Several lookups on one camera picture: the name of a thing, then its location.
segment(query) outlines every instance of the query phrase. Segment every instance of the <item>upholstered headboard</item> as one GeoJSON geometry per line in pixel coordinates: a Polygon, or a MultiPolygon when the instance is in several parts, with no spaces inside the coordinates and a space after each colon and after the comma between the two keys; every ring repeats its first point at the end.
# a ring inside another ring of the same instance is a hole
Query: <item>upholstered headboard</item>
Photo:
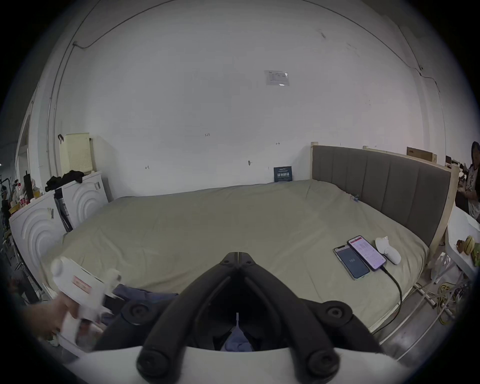
{"type": "Polygon", "coordinates": [[[312,179],[358,196],[434,252],[452,212],[458,169],[389,152],[312,145],[312,179]]]}

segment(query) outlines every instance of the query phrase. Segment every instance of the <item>label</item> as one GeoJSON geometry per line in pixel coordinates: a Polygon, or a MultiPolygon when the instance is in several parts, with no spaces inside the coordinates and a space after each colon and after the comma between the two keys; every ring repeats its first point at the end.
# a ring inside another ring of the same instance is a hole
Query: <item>label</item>
{"type": "Polygon", "coordinates": [[[292,167],[275,167],[273,173],[275,182],[293,180],[292,167]]]}
{"type": "Polygon", "coordinates": [[[80,288],[82,291],[85,291],[88,294],[90,294],[90,291],[92,290],[91,286],[89,286],[87,283],[80,280],[77,276],[73,277],[72,283],[74,283],[78,288],[80,288]]]}
{"type": "Polygon", "coordinates": [[[289,86],[288,73],[282,71],[265,71],[267,85],[289,86]]]}

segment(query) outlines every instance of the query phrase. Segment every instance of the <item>phone screen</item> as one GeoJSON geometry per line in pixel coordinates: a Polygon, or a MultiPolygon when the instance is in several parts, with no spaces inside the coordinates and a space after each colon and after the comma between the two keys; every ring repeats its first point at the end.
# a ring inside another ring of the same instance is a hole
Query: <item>phone screen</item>
{"type": "Polygon", "coordinates": [[[348,243],[350,247],[352,247],[355,251],[357,251],[357,253],[365,260],[365,262],[370,266],[370,268],[373,271],[376,271],[387,261],[362,236],[357,236],[352,240],[349,240],[348,243]]]}
{"type": "Polygon", "coordinates": [[[354,279],[365,276],[369,272],[368,267],[361,260],[360,256],[358,256],[349,246],[336,248],[335,253],[338,255],[345,268],[350,271],[350,274],[354,279]]]}

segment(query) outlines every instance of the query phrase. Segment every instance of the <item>mattress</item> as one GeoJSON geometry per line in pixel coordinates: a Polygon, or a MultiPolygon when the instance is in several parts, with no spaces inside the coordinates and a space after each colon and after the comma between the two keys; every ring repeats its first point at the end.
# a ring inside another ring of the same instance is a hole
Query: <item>mattress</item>
{"type": "Polygon", "coordinates": [[[243,185],[163,196],[123,197],[66,234],[42,259],[65,256],[101,277],[155,292],[182,292],[229,252],[242,251],[298,297],[343,301],[369,328],[399,300],[381,270],[353,280],[333,248],[362,235],[388,236],[402,260],[387,262],[405,294],[417,281],[428,247],[410,230],[337,186],[315,180],[243,185]]]}

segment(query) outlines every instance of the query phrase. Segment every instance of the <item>bed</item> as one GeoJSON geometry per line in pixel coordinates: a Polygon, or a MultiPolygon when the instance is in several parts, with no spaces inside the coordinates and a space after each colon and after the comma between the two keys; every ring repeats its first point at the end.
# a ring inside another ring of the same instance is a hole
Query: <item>bed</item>
{"type": "Polygon", "coordinates": [[[406,294],[444,233],[454,172],[352,148],[314,145],[311,157],[310,180],[117,199],[42,256],[40,273],[55,289],[50,264],[65,256],[99,277],[116,268],[126,285],[181,292],[242,251],[297,296],[343,301],[374,329],[397,305],[397,287],[381,271],[352,280],[333,248],[388,236],[402,261],[386,268],[406,294]]]}

